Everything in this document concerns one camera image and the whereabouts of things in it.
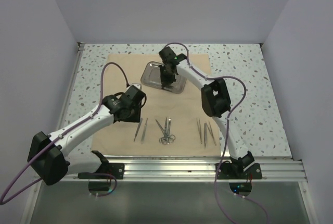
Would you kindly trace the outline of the steel ring-handled scissors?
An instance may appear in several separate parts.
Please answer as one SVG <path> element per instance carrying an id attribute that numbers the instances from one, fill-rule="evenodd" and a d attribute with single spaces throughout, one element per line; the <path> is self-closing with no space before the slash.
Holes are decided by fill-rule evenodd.
<path id="1" fill-rule="evenodd" d="M 161 137 L 159 139 L 159 142 L 161 144 L 169 144 L 169 136 L 168 136 L 168 119 L 165 118 L 165 121 L 164 121 L 164 127 L 162 127 L 161 125 L 160 126 L 160 130 L 162 131 L 162 134 L 163 134 L 163 137 Z"/>

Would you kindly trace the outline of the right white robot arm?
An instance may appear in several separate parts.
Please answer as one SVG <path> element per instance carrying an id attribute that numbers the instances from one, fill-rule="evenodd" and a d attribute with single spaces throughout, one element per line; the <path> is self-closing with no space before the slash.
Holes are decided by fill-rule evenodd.
<path id="1" fill-rule="evenodd" d="M 185 55 L 177 55 L 169 44 L 159 52 L 159 56 L 162 60 L 160 73 L 163 86 L 170 85 L 175 81 L 175 76 L 180 75 L 201 91 L 202 109 L 216 122 L 224 137 L 225 148 L 228 149 L 231 160 L 230 170 L 236 178 L 244 178 L 254 165 L 254 157 L 237 128 L 230 125 L 230 115 L 245 99 L 245 84 L 236 77 L 212 77 L 204 73 L 189 60 L 189 51 L 186 51 Z M 231 106 L 226 78 L 239 81 L 244 89 L 241 100 L 235 106 Z"/>

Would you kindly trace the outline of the steel pointed tweezers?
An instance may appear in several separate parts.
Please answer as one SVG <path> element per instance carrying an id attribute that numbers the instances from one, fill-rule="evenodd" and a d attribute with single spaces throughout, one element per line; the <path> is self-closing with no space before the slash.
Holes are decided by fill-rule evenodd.
<path id="1" fill-rule="evenodd" d="M 197 128 L 198 128 L 198 133 L 199 133 L 199 138 L 200 138 L 200 143 L 202 144 L 202 128 L 201 128 L 201 121 L 199 118 L 196 119 L 197 122 Z"/>

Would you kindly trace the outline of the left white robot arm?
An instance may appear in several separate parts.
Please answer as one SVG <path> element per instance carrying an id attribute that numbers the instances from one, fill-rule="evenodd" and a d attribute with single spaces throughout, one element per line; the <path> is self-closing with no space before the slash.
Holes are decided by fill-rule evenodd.
<path id="1" fill-rule="evenodd" d="M 116 122 L 138 122 L 145 98 L 142 86 L 134 83 L 125 92 L 105 96 L 93 110 L 70 125 L 50 134 L 37 133 L 32 139 L 28 164 L 46 185 L 75 173 L 84 178 L 105 177 L 110 168 L 101 152 L 90 151 L 78 156 L 71 152 L 87 138 Z"/>

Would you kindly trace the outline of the steel ring-handled forceps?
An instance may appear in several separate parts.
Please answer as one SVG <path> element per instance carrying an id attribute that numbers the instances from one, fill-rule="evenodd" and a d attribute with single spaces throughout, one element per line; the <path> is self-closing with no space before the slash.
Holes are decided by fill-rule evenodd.
<path id="1" fill-rule="evenodd" d="M 164 144 L 164 145 L 166 145 L 166 144 L 170 144 L 170 138 L 169 138 L 169 136 L 167 135 L 167 133 L 165 132 L 165 130 L 163 129 L 162 125 L 158 122 L 157 119 L 156 119 L 155 121 L 156 121 L 156 123 L 157 123 L 159 129 L 160 129 L 161 132 L 162 132 L 162 137 L 159 139 L 159 142 L 160 142 L 161 144 Z"/>
<path id="2" fill-rule="evenodd" d="M 166 143 L 171 144 L 175 140 L 175 135 L 171 134 L 171 117 L 167 118 L 167 128 L 166 128 L 167 138 Z"/>

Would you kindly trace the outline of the steel instrument tray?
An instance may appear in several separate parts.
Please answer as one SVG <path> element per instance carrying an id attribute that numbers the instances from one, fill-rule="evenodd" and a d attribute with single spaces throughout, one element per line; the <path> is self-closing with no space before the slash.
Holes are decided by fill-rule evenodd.
<path id="1" fill-rule="evenodd" d="M 166 87 L 162 87 L 161 79 L 160 79 L 160 68 L 159 66 L 161 63 L 158 63 L 156 61 L 150 61 L 141 76 L 141 84 L 145 86 L 149 86 L 155 89 L 161 89 L 166 90 L 175 94 L 180 94 L 183 92 L 185 84 L 187 79 L 176 75 L 176 81 L 174 81 L 172 84 L 167 85 Z"/>

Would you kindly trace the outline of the steel scalpel handle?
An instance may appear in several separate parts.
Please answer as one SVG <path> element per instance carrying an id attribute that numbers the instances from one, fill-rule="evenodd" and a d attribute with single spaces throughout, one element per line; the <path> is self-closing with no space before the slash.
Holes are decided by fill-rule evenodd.
<path id="1" fill-rule="evenodd" d="M 217 143 L 216 143 L 216 140 L 215 140 L 215 137 L 214 137 L 214 134 L 213 134 L 212 126 L 211 126 L 211 123 L 209 121 L 208 121 L 208 130 L 210 132 L 210 135 L 212 137 L 214 145 L 217 146 Z"/>

